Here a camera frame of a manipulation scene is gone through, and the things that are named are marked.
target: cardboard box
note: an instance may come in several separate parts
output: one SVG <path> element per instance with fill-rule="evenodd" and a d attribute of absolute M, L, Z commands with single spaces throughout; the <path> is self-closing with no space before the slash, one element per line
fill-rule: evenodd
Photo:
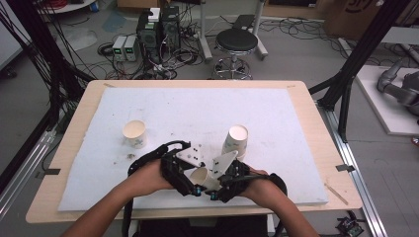
<path fill-rule="evenodd" d="M 163 6 L 165 2 L 170 3 L 170 0 L 117 0 L 118 7 L 125 9 L 156 8 Z"/>
<path fill-rule="evenodd" d="M 380 3 L 378 0 L 335 1 L 326 16 L 323 29 L 330 37 L 359 40 L 376 16 Z"/>

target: power supply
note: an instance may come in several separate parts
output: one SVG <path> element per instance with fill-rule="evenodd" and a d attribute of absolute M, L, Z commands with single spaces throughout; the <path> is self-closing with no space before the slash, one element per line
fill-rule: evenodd
<path fill-rule="evenodd" d="M 126 50 L 126 60 L 128 61 L 137 61 L 139 56 L 139 44 L 138 38 L 136 36 L 129 36 L 126 39 L 126 44 L 124 46 Z"/>
<path fill-rule="evenodd" d="M 118 37 L 112 46 L 114 51 L 114 59 L 116 61 L 126 61 L 126 51 L 124 50 L 124 45 L 126 44 L 126 37 Z"/>

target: metal bracket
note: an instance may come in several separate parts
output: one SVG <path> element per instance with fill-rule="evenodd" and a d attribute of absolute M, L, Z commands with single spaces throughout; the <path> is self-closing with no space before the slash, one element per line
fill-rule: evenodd
<path fill-rule="evenodd" d="M 191 146 L 188 149 L 176 153 L 176 157 L 195 167 L 205 166 L 203 162 L 204 156 L 201 154 L 201 144 Z"/>
<path fill-rule="evenodd" d="M 223 176 L 225 171 L 231 165 L 233 160 L 237 157 L 238 151 L 233 150 L 213 159 L 212 176 L 215 179 Z"/>

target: white shelf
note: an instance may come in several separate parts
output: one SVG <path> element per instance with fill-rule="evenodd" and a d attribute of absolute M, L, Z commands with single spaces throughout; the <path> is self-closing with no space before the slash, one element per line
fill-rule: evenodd
<path fill-rule="evenodd" d="M 60 9 L 55 9 L 54 11 L 52 11 L 51 9 L 47 9 L 47 8 L 45 8 L 44 10 L 48 11 L 50 14 L 71 12 L 71 11 L 75 11 L 75 10 L 87 7 L 90 4 L 94 3 L 95 1 L 96 0 L 85 0 L 84 3 L 82 3 L 82 4 L 67 4 L 67 6 L 65 6 L 63 8 L 60 8 Z"/>

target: hand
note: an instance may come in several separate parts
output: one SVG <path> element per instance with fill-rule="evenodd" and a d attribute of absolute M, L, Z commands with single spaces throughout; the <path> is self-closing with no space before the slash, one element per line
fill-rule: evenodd
<path fill-rule="evenodd" d="M 135 171 L 126 180 L 121 182 L 116 189 L 130 198 L 147 196 L 159 190 L 169 190 L 173 187 L 161 176 L 160 159 L 148 162 L 146 165 Z"/>
<path fill-rule="evenodd" d="M 250 167 L 250 173 L 268 175 L 264 170 L 254 170 Z M 255 179 L 250 182 L 247 189 L 240 194 L 253 200 L 256 204 L 273 210 L 278 205 L 279 197 L 285 197 L 284 193 L 274 183 L 265 179 Z"/>

